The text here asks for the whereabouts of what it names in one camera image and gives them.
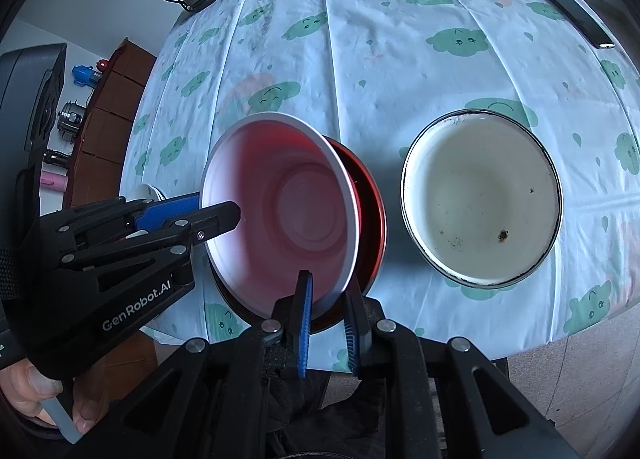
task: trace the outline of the table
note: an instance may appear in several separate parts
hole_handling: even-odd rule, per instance
[[[369,294],[386,315],[438,341],[467,336],[497,359],[640,301],[639,102],[639,75],[620,45],[592,48],[545,0],[219,0],[169,34],[121,193],[140,182],[168,196],[194,192],[210,148],[235,121],[263,110],[296,115],[353,150],[380,187],[388,243]],[[407,147],[430,121],[465,107],[530,129],[564,191],[553,251],[500,291],[445,280],[401,216]],[[149,324],[159,341],[219,341],[246,327],[222,301],[203,249],[193,267],[195,290]],[[312,336],[309,366],[346,370],[345,347],[342,324]]]

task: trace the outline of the tiled floor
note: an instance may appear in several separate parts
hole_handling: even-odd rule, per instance
[[[511,381],[583,457],[599,459],[640,407],[640,305],[509,358]]]

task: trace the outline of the human hand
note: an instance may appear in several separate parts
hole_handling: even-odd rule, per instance
[[[86,434],[107,412],[104,359],[100,359],[74,382],[73,422]],[[28,417],[37,417],[50,425],[56,423],[40,402],[62,392],[62,383],[43,376],[29,360],[14,363],[0,371],[0,390],[15,410]]]

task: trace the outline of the wooden cabinet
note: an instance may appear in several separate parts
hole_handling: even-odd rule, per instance
[[[133,119],[155,61],[128,39],[111,55],[74,144],[64,208],[118,195]]]

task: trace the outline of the red bowl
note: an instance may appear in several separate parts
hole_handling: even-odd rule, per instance
[[[382,257],[385,253],[385,207],[382,203],[382,196],[380,195],[376,182],[373,180],[367,167],[364,166],[364,163],[343,144],[327,136],[325,137],[340,158],[347,174],[349,174],[351,178],[351,184],[353,184],[355,188],[354,192],[358,204],[358,217],[360,219],[360,239],[358,241],[355,273],[356,277],[358,277],[360,290],[363,295],[366,295],[378,275],[380,265],[382,264]],[[218,290],[229,307],[242,320],[247,322],[247,324],[259,324],[263,319],[249,311],[231,295],[224,284],[222,284],[213,267],[211,267],[211,271]],[[329,329],[340,322],[343,317],[342,301],[338,299],[328,311],[311,321],[311,333],[318,333]]]

